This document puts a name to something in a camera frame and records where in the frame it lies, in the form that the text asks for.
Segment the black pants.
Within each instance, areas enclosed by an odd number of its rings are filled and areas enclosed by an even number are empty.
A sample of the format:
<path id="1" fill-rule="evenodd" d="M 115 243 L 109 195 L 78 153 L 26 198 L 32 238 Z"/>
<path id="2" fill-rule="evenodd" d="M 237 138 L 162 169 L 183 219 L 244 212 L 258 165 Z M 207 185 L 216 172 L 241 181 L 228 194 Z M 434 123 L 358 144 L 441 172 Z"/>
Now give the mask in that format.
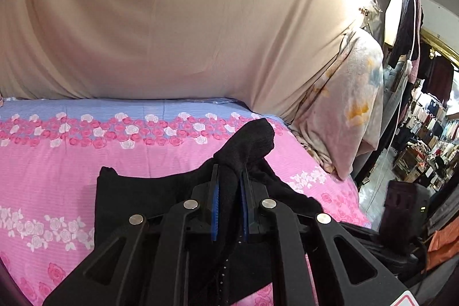
<path id="1" fill-rule="evenodd" d="M 248 212 L 240 195 L 243 176 L 263 184 L 271 198 L 285 203 L 295 213 L 312 215 L 323 210 L 317 200 L 297 193 L 282 182 L 267 163 L 265 158 L 274 148 L 274 137 L 269 121 L 250 121 L 199 168 L 162 178 L 120 176 L 114 169 L 103 167 L 96 183 L 95 245 L 102 245 L 132 214 L 146 217 L 166 214 L 172 206 L 190 198 L 193 188 L 209 182 L 217 166 L 211 218 L 215 238 L 227 241 L 219 251 L 230 254 L 229 303 L 255 294 L 271 283 L 271 259 L 263 243 L 236 243 L 247 227 Z"/>

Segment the black bag on floor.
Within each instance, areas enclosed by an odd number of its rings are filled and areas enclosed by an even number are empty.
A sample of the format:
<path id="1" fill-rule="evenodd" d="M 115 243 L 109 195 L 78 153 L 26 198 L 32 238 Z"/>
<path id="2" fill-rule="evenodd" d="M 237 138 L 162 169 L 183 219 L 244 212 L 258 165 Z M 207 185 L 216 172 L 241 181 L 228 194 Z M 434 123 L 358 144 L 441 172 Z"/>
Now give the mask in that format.
<path id="1" fill-rule="evenodd" d="M 429 190 L 413 182 L 390 180 L 379 234 L 386 242 L 402 243 L 423 230 L 429 208 Z"/>

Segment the pink rose bed sheet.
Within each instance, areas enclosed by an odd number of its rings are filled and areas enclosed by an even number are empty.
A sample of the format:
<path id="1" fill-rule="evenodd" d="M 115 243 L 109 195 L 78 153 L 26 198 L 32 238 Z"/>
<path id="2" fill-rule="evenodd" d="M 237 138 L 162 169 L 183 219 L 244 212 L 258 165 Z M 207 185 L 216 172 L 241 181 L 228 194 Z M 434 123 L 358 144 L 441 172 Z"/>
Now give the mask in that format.
<path id="1" fill-rule="evenodd" d="M 152 178 L 198 168 L 247 121 L 229 99 L 12 100 L 1 108 L 1 261 L 32 305 L 94 246 L 104 166 Z"/>

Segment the pale floral blanket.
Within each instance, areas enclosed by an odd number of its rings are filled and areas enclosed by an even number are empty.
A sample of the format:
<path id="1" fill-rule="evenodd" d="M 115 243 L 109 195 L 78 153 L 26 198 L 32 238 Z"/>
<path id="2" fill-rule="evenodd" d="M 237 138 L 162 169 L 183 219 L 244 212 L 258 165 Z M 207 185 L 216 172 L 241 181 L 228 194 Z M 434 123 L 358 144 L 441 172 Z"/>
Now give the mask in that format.
<path id="1" fill-rule="evenodd" d="M 348 178 L 360 155 L 377 149 L 383 116 L 380 45 L 365 30 L 345 34 L 339 52 L 306 91 L 290 125 L 328 173 Z"/>

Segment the hanging dark clothes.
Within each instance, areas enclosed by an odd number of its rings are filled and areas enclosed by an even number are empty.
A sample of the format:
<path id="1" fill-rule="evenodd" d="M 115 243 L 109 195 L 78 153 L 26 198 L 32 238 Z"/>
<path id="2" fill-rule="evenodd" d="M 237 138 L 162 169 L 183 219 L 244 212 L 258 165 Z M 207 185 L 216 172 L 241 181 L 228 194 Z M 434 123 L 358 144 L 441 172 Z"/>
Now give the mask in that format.
<path id="1" fill-rule="evenodd" d="M 391 46 L 386 68 L 399 58 L 410 60 L 407 89 L 423 80 L 422 91 L 443 105 L 450 99 L 454 70 L 458 68 L 458 0 L 390 0 L 400 4 L 392 20 L 385 16 L 385 44 Z"/>

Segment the beige fabric headboard cover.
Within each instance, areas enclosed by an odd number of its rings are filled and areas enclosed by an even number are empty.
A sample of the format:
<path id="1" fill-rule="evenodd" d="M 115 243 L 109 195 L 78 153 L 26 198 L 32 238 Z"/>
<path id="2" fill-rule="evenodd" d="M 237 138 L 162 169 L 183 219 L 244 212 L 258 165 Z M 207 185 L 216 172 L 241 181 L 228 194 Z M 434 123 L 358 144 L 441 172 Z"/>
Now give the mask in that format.
<path id="1" fill-rule="evenodd" d="M 1 0 L 1 94 L 229 97 L 291 120 L 370 0 Z"/>

